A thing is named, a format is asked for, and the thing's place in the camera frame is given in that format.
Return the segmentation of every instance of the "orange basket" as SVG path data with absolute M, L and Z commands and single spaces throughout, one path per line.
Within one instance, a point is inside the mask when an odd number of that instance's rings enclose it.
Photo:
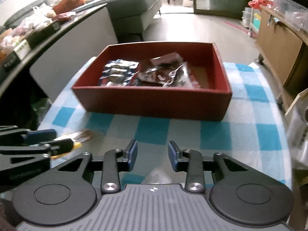
M 71 10 L 78 8 L 81 5 L 84 5 L 85 0 L 66 0 L 61 1 L 57 6 L 53 7 L 56 15 L 70 12 Z

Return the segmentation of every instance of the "silver metal object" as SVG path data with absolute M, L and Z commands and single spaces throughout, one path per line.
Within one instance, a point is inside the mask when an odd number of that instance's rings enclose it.
M 202 186 L 200 183 L 197 183 L 197 182 L 193 182 L 193 183 L 189 184 L 187 187 L 188 187 L 190 190 L 194 190 L 194 191 L 200 190 L 200 189 L 203 188 L 203 186 Z
M 103 189 L 108 190 L 108 191 L 116 190 L 117 188 L 118 188 L 118 185 L 113 182 L 108 182 L 104 184 L 103 186 Z

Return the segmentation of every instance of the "triangular cutout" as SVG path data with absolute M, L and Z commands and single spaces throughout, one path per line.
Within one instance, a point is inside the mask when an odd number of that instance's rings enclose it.
M 59 169 L 59 171 L 68 171 L 68 172 L 76 172 L 79 168 L 79 166 L 82 163 L 82 158 L 78 158 L 71 163 L 63 166 L 62 168 Z
M 20 162 L 23 162 L 23 161 L 32 160 L 32 159 L 34 159 L 34 158 L 35 158 L 35 157 L 12 157 L 12 158 L 11 158 L 11 163 L 12 163 L 12 164 L 20 163 Z
M 231 172 L 247 171 L 247 169 L 245 169 L 242 166 L 238 165 L 237 163 L 229 160 L 228 158 L 224 158 L 224 163 L 226 164 L 227 168 Z

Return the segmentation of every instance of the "checkered tablecloth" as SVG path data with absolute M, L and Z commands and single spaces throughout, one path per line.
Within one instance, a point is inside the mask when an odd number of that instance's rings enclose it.
M 224 63 L 232 100 L 221 122 L 208 122 L 86 112 L 70 87 L 92 61 L 93 58 L 67 84 L 39 127 L 54 128 L 58 136 L 84 128 L 93 130 L 95 138 L 90 145 L 84 143 L 74 156 L 85 150 L 103 155 L 110 149 L 124 149 L 131 139 L 136 139 L 136 164 L 132 172 L 121 173 L 123 183 L 141 183 L 155 168 L 161 168 L 172 182 L 184 182 L 184 172 L 173 172 L 168 160 L 167 142 L 174 140 L 180 149 L 195 149 L 204 156 L 223 152 L 291 188 L 290 155 L 282 118 L 257 66 Z M 209 174 L 205 176 L 207 184 L 213 183 Z

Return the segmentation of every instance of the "plastic basket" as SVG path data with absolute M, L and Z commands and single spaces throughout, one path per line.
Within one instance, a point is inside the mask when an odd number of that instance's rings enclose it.
M 273 0 L 273 6 L 295 29 L 308 32 L 308 9 L 292 0 Z
M 66 0 L 64 2 L 60 2 L 57 6 L 53 7 L 56 15 L 69 12 L 79 6 L 84 5 L 85 0 Z

